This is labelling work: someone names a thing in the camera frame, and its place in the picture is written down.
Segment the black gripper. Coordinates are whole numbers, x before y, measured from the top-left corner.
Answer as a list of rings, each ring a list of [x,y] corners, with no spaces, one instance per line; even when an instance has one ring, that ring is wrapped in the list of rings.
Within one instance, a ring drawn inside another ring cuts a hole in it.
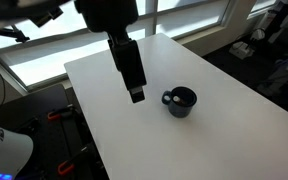
[[[143,101],[142,86],[147,82],[137,42],[124,33],[120,37],[109,35],[108,43],[115,66],[123,77],[126,89],[130,90],[132,102]]]

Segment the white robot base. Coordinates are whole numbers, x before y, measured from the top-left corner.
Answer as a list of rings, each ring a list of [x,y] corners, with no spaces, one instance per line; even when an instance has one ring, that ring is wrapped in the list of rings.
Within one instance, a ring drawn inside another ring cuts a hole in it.
[[[15,180],[33,153],[33,140],[0,127],[0,180]]]

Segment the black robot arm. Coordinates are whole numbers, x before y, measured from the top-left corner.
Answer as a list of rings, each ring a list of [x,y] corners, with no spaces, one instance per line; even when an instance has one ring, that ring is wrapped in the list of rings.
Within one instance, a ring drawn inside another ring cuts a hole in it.
[[[139,17],[136,0],[76,0],[75,7],[94,33],[106,32],[116,69],[121,73],[133,103],[143,101],[147,84],[138,44],[127,27]]]

